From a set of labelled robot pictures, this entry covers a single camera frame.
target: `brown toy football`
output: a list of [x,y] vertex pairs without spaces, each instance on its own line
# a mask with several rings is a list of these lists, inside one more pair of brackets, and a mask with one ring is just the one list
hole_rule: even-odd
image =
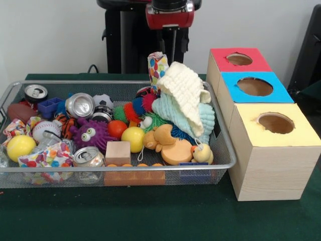
[[37,116],[37,113],[24,104],[11,104],[8,107],[8,116],[10,120],[17,118],[26,124],[30,117]]

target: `white wall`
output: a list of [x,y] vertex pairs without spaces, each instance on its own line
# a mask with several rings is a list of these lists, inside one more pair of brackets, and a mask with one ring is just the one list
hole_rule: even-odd
[[[206,73],[209,49],[257,47],[288,84],[319,0],[203,0],[185,63]],[[107,71],[104,9],[95,0],[0,0],[0,84],[28,73]]]

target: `wire mesh basket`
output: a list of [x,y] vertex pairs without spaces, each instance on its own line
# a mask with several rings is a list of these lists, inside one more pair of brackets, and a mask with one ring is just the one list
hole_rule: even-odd
[[[18,103],[24,97],[24,89],[30,84],[40,84],[48,89],[48,98],[66,99],[69,93],[108,94],[114,105],[124,105],[132,101],[136,91],[149,86],[149,81],[22,81],[11,84],[0,99],[0,143],[6,140],[3,133],[11,122],[7,116],[8,106]],[[137,166],[138,154],[131,154],[133,167],[57,167],[57,168],[20,168],[14,162],[7,168],[0,168],[0,188],[33,187],[82,187],[82,186],[131,186],[131,185],[186,185],[217,184],[228,168],[236,163],[236,155],[225,126],[219,105],[211,86],[209,90],[215,113],[216,123],[210,135],[214,154],[214,165],[151,166],[164,163],[161,155],[145,149],[143,163],[148,167]],[[57,182],[36,185],[30,176],[59,174],[65,178]]]

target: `green table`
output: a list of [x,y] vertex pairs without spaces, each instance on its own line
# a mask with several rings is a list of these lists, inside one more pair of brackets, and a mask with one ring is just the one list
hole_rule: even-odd
[[[28,75],[27,79],[148,79]],[[1,240],[321,240],[321,172],[301,200],[238,202],[228,173],[198,186],[0,190]]]

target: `purple spiky ball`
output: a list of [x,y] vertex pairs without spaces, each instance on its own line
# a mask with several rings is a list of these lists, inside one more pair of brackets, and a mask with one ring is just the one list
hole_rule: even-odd
[[74,141],[78,149],[83,147],[97,147],[100,152],[106,153],[108,141],[117,141],[108,133],[107,123],[96,120],[86,120],[78,118],[77,122],[81,126],[79,129],[72,126],[70,132],[74,135]]

